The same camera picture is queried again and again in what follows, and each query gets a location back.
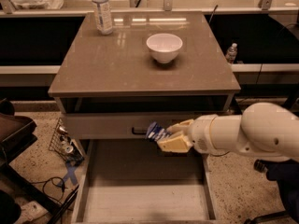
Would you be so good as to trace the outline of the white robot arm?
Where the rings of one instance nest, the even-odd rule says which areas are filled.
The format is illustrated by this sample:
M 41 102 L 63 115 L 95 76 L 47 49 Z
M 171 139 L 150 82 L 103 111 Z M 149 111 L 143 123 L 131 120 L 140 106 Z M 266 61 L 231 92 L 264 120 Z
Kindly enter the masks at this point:
M 165 152 L 234 152 L 266 161 L 299 161 L 299 118 L 271 103 L 256 103 L 241 115 L 204 115 L 167 128 L 158 141 Z

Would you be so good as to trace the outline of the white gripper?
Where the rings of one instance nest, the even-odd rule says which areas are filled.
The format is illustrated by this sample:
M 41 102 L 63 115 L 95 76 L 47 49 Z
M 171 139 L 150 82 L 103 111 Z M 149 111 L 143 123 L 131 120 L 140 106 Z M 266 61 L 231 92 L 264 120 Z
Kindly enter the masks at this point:
M 173 134 L 160 139 L 157 144 L 163 152 L 187 153 L 194 147 L 199 153 L 212 154 L 215 148 L 210 128 L 216 117 L 217 115 L 205 115 L 169 126 L 167 130 Z

